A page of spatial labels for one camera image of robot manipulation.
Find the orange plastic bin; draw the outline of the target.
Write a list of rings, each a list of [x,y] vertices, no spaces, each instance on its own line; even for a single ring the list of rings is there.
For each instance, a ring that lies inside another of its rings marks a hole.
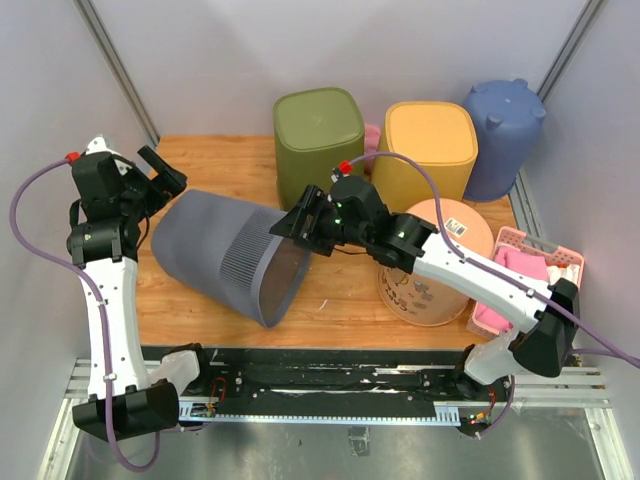
[[[455,200],[443,199],[440,206],[449,239],[465,253],[490,258],[494,238],[484,218]],[[411,274],[397,268],[379,269],[380,296],[405,321],[423,326],[444,325],[458,317],[469,302],[469,297],[453,283],[463,265],[440,234],[431,236],[423,250],[425,254],[417,259]]]

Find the blue plastic bucket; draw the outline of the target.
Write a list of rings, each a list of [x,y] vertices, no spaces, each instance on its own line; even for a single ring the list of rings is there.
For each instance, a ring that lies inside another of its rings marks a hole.
[[[539,139],[546,110],[522,78],[472,86],[463,102],[478,143],[464,198],[490,202],[508,194]]]

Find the green ribbed plastic bin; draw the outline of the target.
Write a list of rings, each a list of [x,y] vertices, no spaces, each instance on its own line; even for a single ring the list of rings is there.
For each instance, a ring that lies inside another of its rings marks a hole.
[[[332,170],[364,153],[365,125],[354,98],[337,87],[300,91],[273,107],[276,186],[291,209],[307,185],[326,191]]]

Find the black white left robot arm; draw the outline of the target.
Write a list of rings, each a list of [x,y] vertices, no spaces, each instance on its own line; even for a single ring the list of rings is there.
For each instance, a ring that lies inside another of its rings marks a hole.
[[[155,177],[102,136],[70,158],[79,198],[69,213],[67,250],[85,294],[91,348],[88,399],[72,415],[76,427],[104,441],[175,427],[180,394],[200,396],[214,383],[198,344],[170,352],[155,372],[143,358],[135,298],[140,224],[179,196],[187,178],[148,146],[138,154]]]

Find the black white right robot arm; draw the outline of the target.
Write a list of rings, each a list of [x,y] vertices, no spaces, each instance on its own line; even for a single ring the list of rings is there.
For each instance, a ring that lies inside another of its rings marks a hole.
[[[555,378],[569,356],[579,306],[574,283],[536,280],[460,247],[444,228],[390,212],[359,177],[341,177],[329,192],[307,186],[270,232],[324,256],[337,245],[362,247],[383,266],[436,280],[506,318],[511,331],[468,348],[454,373],[454,390],[463,399],[477,399],[489,384],[520,371]]]

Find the grey ribbed plastic bin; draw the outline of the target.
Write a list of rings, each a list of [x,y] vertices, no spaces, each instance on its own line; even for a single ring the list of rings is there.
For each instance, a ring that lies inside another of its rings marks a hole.
[[[151,250],[164,272],[264,328],[293,302],[311,253],[269,233],[281,210],[191,189],[157,224]]]

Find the yellow ribbed plastic bin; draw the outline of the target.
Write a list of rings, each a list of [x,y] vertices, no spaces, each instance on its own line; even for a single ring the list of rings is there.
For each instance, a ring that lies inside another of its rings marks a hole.
[[[386,112],[373,162],[371,182],[392,211],[405,211],[433,197],[432,189],[411,165],[420,165],[434,180],[442,198],[461,200],[478,155],[475,128],[461,106],[440,101],[408,101]]]

